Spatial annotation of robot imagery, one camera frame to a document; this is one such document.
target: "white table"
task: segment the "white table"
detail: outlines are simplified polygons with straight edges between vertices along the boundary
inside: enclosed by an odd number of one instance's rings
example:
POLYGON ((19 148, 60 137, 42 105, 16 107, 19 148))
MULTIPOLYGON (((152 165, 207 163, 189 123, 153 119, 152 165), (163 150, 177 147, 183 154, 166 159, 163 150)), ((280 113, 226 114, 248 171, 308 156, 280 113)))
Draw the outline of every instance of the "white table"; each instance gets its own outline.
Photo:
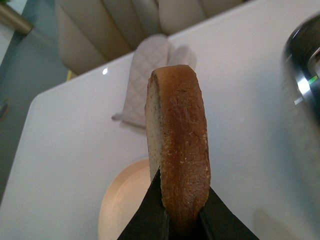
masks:
MULTIPOLYGON (((320 239, 280 104, 282 49, 318 11, 319 0, 256 0, 170 37, 197 55, 211 186, 264 239, 277 228, 320 239)), ((0 208, 1 240, 97 239, 109 184, 148 155, 144 130, 111 120, 124 104, 132 56, 34 99, 0 208)))

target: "bread crust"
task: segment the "bread crust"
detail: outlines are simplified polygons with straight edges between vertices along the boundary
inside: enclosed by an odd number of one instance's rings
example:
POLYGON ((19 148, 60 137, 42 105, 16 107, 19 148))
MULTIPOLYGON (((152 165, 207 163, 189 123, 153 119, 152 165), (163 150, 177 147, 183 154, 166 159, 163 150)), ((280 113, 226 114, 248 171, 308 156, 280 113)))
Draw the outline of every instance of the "bread crust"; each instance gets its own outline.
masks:
POLYGON ((187 65, 154 70, 145 116, 150 177, 160 166, 170 235, 185 238, 196 226, 211 181, 207 121, 196 73, 187 65))

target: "beige chair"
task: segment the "beige chair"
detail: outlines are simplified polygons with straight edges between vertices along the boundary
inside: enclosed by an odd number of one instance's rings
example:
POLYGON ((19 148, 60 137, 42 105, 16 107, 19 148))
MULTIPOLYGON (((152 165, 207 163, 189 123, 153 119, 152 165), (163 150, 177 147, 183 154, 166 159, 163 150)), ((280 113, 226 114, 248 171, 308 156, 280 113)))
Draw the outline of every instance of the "beige chair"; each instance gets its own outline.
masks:
POLYGON ((56 0, 62 62, 76 75, 135 50, 151 35, 176 33, 243 0, 56 0))

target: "quilted oven mitt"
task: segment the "quilted oven mitt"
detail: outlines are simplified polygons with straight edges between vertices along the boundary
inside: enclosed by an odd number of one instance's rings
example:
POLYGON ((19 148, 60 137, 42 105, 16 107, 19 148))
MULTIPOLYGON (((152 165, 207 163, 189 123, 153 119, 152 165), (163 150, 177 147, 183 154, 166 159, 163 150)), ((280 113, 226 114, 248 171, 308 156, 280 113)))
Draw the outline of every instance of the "quilted oven mitt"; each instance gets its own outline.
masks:
POLYGON ((175 49, 162 34, 146 38, 133 54, 122 113, 113 115, 112 119, 145 128, 147 85, 151 72, 178 64, 189 65, 194 70, 196 63, 196 55, 188 46, 182 45, 175 49))

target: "plate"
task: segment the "plate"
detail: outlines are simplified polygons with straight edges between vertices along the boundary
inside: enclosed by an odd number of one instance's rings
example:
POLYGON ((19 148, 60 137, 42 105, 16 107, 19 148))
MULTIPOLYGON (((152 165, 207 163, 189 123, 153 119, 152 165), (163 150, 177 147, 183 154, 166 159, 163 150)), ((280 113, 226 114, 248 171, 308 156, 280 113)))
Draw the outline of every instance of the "plate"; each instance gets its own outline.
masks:
POLYGON ((149 159, 121 171, 106 191, 99 214, 99 240, 116 240, 138 210, 150 186, 149 159))

